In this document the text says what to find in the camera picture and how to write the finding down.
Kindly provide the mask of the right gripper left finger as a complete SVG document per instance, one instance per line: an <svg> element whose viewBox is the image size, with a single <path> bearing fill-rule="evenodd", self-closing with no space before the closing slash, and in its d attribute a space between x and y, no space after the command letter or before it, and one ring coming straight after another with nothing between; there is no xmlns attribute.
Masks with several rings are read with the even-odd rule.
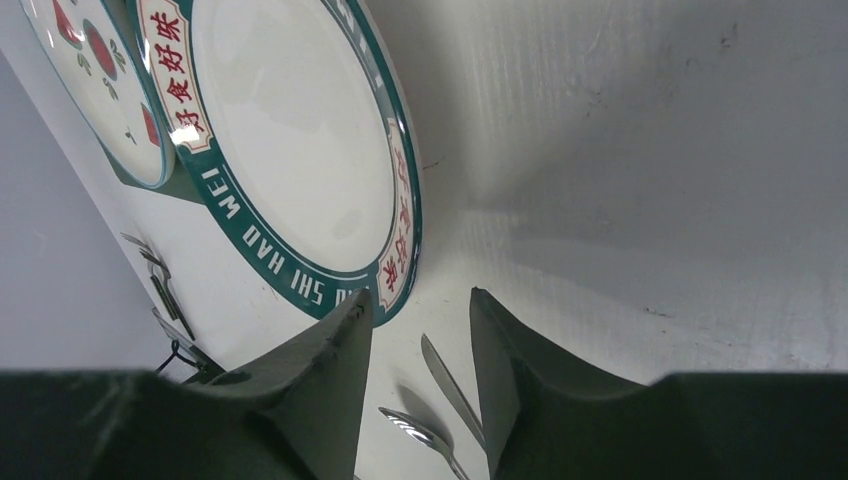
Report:
<svg viewBox="0 0 848 480"><path fill-rule="evenodd" d="M206 384L146 370L1 375L5 479L350 479L373 332L357 290Z"/></svg>

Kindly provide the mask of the white plate strawberry pattern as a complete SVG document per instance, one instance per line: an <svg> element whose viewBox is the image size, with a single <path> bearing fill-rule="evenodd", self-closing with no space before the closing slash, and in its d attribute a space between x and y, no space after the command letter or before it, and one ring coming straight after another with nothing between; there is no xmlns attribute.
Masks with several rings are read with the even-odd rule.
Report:
<svg viewBox="0 0 848 480"><path fill-rule="evenodd" d="M142 187L163 186L176 153L127 3L23 0L19 6L104 151Z"/></svg>

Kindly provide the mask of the silver spoon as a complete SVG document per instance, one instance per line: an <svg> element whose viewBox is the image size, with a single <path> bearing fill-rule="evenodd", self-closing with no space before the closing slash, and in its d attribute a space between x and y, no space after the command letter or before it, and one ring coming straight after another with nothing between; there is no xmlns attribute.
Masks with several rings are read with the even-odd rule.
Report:
<svg viewBox="0 0 848 480"><path fill-rule="evenodd" d="M427 428L419 420L407 413L388 407L378 406L378 411L392 424L409 435L420 444L438 453L448 464L454 475L460 480L470 480L470 477L457 461L453 448L438 434Z"/></svg>

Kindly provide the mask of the dark green placemat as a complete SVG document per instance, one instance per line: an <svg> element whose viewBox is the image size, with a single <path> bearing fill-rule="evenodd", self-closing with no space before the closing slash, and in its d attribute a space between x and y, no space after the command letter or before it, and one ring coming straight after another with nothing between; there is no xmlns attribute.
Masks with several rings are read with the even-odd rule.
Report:
<svg viewBox="0 0 848 480"><path fill-rule="evenodd" d="M114 156L111 155L109 150L103 145L100 144L101 150L104 155L108 159L108 162L111 165L111 168L116 175L117 179L124 185L136 189L141 189L144 191L150 191L150 188L147 188L134 180L126 171L121 167L119 162L115 159ZM169 179L159 188L151 190L154 194L165 195L177 199L181 199L184 201L192 202L198 205L203 204L203 200L199 195L190 174L185 170L184 166L180 162L178 157L175 157L174 169L172 171Z"/></svg>

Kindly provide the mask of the silver table knife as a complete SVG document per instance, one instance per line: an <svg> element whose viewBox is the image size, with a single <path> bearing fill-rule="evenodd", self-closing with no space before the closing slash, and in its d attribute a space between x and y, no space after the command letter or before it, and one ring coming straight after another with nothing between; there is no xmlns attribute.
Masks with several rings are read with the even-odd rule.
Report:
<svg viewBox="0 0 848 480"><path fill-rule="evenodd" d="M464 395L440 354L425 333L421 334L420 347L423 359L444 397L459 415L482 449L486 448L482 423Z"/></svg>

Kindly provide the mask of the white plate teal rim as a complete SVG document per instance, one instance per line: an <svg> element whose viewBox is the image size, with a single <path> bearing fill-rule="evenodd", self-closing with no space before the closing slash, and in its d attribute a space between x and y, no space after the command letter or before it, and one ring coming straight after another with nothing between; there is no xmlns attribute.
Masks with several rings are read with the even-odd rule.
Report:
<svg viewBox="0 0 848 480"><path fill-rule="evenodd" d="M422 246L417 145L361 1L132 1L182 166L264 282L320 319L368 290L383 325Z"/></svg>

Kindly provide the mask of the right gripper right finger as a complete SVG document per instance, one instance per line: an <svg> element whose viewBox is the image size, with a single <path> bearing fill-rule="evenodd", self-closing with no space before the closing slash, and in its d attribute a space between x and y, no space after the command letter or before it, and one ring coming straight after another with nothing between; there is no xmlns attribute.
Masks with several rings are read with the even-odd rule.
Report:
<svg viewBox="0 0 848 480"><path fill-rule="evenodd" d="M494 479L843 479L847 378L678 372L640 385L571 354L488 291L469 305Z"/></svg>

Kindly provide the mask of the silver fork dark handle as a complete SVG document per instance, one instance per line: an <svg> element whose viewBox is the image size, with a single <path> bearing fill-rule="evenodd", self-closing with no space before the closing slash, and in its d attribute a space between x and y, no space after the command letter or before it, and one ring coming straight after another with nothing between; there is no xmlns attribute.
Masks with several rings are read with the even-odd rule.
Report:
<svg viewBox="0 0 848 480"><path fill-rule="evenodd" d="M148 262L151 274L158 278L158 285L161 287L161 293L163 294L163 302L171 319L183 320L182 311L169 287L171 274L168 267L145 242L125 232L121 232L120 235L124 240L139 248L141 256Z"/></svg>

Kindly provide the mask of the slim silver fork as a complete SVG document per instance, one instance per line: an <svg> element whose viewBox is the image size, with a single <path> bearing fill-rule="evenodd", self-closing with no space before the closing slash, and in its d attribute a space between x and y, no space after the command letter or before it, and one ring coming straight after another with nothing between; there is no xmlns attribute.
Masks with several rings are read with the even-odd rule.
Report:
<svg viewBox="0 0 848 480"><path fill-rule="evenodd" d="M140 251L141 255L149 263L158 267L159 270L162 272L163 279L161 280L161 282L162 282L162 286L163 286L163 289L164 289L164 292L165 292L165 295L166 295L167 303L168 303L169 308L171 309L171 311L173 313L172 318L178 320L181 323L181 325L183 326L186 333L188 334L189 339L192 340L192 341L195 341L196 336L195 336L192 328L189 326L188 321L185 317L185 314L183 313L183 310L180 307L179 302L176 299L176 296L174 295L174 293L172 292L172 290L170 288L170 280L172 279L172 275L170 273L170 270L168 269L166 264L162 260L157 258L153 254L153 252L151 250L149 250L148 248L140 247L139 251Z"/></svg>

